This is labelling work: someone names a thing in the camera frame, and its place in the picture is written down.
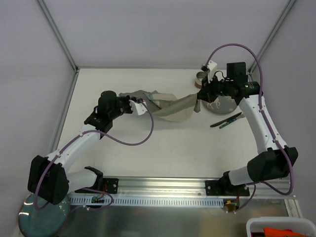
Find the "green beige cloth placemat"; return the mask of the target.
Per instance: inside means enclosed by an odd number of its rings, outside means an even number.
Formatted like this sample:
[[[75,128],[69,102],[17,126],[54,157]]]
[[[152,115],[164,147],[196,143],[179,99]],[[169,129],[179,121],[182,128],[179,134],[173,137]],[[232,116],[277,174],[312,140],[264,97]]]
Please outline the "green beige cloth placemat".
[[[197,99],[196,94],[190,94],[178,99],[170,93],[159,93],[156,90],[153,92],[137,90],[120,93],[119,96],[141,98],[146,102],[153,116],[171,122],[185,122],[193,113],[200,112],[200,100]]]

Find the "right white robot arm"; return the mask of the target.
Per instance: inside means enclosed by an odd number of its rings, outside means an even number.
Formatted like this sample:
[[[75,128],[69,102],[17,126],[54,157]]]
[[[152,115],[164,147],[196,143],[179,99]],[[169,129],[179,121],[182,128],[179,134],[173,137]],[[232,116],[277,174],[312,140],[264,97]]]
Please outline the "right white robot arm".
[[[246,166],[226,171],[223,176],[206,190],[226,196],[235,195],[247,184],[264,183],[269,180],[289,177],[289,195],[293,191],[293,165],[298,158],[295,147],[289,147],[278,133],[265,105],[261,85],[248,81],[244,62],[228,63],[227,73],[218,79],[217,64],[209,61],[201,68],[207,75],[201,81],[197,98],[205,102],[214,102],[219,96],[231,97],[246,117],[254,135],[257,156]]]

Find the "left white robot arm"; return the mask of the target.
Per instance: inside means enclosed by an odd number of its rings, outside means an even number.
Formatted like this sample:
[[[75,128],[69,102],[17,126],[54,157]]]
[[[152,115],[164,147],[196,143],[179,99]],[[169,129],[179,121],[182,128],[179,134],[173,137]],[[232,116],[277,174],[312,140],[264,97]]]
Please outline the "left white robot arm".
[[[30,167],[28,191],[51,204],[59,204],[71,192],[88,188],[97,193],[103,189],[103,172],[91,166],[70,172],[71,166],[92,144],[102,139],[113,126],[113,120],[133,112],[135,97],[117,96],[104,91],[97,106],[84,121],[79,134],[60,150],[45,157],[37,155]]]

